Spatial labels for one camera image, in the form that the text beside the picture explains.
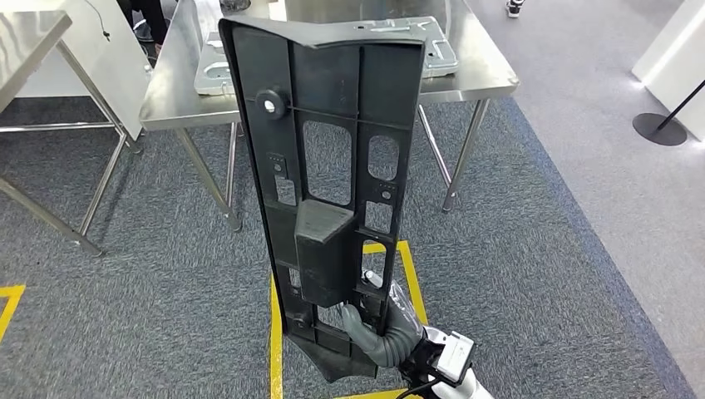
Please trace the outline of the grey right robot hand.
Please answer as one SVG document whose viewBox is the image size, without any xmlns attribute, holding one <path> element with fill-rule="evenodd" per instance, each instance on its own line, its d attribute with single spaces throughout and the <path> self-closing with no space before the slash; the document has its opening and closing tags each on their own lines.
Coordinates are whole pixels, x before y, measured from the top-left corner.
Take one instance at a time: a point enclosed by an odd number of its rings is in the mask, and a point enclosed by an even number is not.
<svg viewBox="0 0 705 399">
<path fill-rule="evenodd" d="M 425 337 L 424 327 L 412 302 L 396 281 L 388 291 L 384 333 L 379 335 L 365 325 L 352 304 L 339 307 L 343 331 L 380 367 L 396 367 L 405 361 Z"/>
</svg>

